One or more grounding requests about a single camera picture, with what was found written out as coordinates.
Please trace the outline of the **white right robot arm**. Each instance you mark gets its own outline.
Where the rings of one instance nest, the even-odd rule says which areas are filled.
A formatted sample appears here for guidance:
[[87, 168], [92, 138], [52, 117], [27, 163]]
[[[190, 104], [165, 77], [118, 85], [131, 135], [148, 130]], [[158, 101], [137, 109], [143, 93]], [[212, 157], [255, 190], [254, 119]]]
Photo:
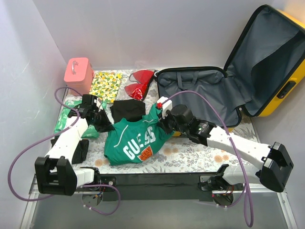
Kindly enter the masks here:
[[261, 184], [281, 193], [294, 168], [286, 147], [254, 142], [226, 131], [215, 124], [196, 118], [185, 105], [172, 106], [170, 101], [157, 103], [161, 110], [158, 125], [166, 132], [180, 132], [196, 144], [223, 150], [249, 162], [248, 165], [222, 165], [213, 177], [203, 182], [211, 190], [228, 189], [240, 183]]

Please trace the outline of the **black folded garment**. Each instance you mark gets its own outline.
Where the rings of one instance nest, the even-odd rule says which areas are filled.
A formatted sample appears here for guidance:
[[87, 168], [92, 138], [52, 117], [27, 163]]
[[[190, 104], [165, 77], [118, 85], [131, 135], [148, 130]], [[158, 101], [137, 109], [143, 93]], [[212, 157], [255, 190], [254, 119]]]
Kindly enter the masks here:
[[145, 103], [135, 99], [114, 101], [110, 110], [115, 123], [123, 118], [129, 122], [137, 122], [146, 115]]

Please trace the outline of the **red bikini top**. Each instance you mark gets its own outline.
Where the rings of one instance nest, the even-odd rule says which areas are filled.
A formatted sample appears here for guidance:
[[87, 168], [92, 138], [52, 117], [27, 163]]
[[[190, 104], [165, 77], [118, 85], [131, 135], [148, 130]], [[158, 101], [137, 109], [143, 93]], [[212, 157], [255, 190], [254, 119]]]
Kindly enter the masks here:
[[154, 71], [139, 70], [132, 73], [129, 81], [132, 84], [125, 86], [125, 92], [133, 99], [143, 101], [146, 98], [150, 84], [154, 79]]

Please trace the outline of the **yellow hard-shell suitcase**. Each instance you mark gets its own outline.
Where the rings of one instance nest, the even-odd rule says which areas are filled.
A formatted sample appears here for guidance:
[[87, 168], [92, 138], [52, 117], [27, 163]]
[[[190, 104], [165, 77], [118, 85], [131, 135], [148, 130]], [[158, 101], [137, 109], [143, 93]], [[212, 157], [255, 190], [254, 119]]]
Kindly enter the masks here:
[[269, 5], [250, 17], [223, 68], [163, 69], [159, 96], [199, 119], [235, 127], [242, 114], [270, 115], [305, 76], [305, 25]]

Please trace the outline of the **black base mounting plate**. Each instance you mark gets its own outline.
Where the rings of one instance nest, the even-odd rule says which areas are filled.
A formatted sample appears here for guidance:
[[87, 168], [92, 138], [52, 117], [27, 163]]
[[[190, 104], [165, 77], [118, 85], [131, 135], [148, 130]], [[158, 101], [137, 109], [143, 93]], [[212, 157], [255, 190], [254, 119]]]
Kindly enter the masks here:
[[204, 188], [203, 183], [215, 175], [215, 172], [101, 174], [92, 184], [112, 182], [121, 200], [212, 201], [212, 189]]

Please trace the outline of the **floral table cloth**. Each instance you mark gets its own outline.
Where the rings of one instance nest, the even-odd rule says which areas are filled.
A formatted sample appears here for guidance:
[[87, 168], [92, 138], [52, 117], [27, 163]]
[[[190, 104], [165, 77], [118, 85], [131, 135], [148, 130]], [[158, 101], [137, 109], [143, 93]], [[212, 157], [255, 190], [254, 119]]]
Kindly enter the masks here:
[[[116, 100], [127, 100], [130, 97], [125, 93], [124, 87], [131, 84], [129, 76], [137, 70], [108, 70], [95, 71], [95, 76], [120, 76], [121, 84]], [[69, 89], [60, 89], [57, 97], [66, 105], [73, 107], [81, 96], [73, 96]], [[144, 100], [146, 113], [153, 103], [157, 101], [158, 88], [156, 81], [151, 83], [148, 94]], [[242, 114], [240, 124], [230, 132], [243, 138], [258, 142], [252, 120]], [[133, 174], [133, 173], [187, 173], [187, 172], [214, 172], [223, 164], [238, 166], [236, 156], [216, 148], [209, 148], [191, 142], [188, 138], [173, 136], [161, 148], [161, 150], [140, 164], [126, 164], [122, 166], [110, 166], [104, 156], [104, 144], [107, 133], [100, 133], [98, 138], [89, 138], [89, 149], [86, 159], [81, 164], [72, 165], [73, 168], [96, 167], [101, 174]]]

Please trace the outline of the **green GUESS t-shirt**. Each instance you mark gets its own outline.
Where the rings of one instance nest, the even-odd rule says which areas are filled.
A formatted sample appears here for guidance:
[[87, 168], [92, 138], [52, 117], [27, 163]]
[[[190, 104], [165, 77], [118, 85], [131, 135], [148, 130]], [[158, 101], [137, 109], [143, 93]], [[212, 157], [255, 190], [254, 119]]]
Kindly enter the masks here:
[[157, 125], [161, 113], [153, 104], [139, 121], [123, 118], [113, 125], [104, 146], [104, 156], [111, 166], [142, 163], [159, 152], [173, 135]]

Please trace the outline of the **aluminium frame rail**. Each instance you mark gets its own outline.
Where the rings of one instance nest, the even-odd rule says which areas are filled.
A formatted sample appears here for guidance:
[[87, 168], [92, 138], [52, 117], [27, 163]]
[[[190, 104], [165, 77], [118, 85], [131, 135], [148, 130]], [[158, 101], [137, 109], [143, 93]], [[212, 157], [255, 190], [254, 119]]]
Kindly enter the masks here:
[[103, 174], [98, 188], [73, 188], [54, 177], [34, 181], [23, 229], [245, 229], [241, 196], [213, 191], [211, 173]]

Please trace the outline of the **pink vanity case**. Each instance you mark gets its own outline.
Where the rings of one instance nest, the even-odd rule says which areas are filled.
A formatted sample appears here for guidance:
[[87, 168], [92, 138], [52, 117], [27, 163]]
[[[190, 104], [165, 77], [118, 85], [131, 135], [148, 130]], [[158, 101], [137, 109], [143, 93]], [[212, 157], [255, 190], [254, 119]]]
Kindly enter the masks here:
[[81, 95], [88, 94], [92, 85], [93, 74], [88, 58], [71, 58], [65, 70], [64, 81], [68, 87], [75, 89]]

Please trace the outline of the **black striped folded cloth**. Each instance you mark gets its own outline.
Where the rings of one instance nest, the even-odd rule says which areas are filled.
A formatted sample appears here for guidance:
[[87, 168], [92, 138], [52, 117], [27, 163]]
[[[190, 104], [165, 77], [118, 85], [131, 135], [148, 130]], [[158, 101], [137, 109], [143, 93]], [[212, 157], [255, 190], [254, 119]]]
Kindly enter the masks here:
[[51, 140], [52, 148], [46, 154], [51, 159], [64, 158], [68, 160], [71, 165], [82, 163], [87, 156], [89, 148], [89, 140], [83, 139], [81, 141], [65, 141], [57, 139]]

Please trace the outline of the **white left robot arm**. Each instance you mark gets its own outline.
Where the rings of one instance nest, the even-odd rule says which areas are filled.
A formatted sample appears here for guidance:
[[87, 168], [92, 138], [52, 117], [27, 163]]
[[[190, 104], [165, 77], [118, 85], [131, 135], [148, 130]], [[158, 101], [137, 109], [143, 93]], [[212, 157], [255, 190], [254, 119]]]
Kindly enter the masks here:
[[94, 167], [73, 169], [73, 164], [86, 159], [89, 140], [82, 135], [89, 126], [103, 133], [113, 130], [102, 107], [102, 99], [84, 94], [79, 105], [70, 110], [66, 121], [67, 131], [52, 140], [52, 148], [45, 157], [35, 161], [38, 190], [42, 194], [71, 196], [75, 190], [86, 185], [96, 191], [101, 187], [100, 173]]

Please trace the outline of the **yellow lemon print cloth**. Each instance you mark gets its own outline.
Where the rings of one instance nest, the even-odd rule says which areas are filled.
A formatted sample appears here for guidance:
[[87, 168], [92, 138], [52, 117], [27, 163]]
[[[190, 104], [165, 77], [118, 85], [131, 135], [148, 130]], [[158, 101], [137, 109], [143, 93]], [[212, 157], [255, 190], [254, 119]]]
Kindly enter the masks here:
[[122, 73], [96, 71], [89, 94], [102, 98], [108, 104], [115, 101], [122, 82]]

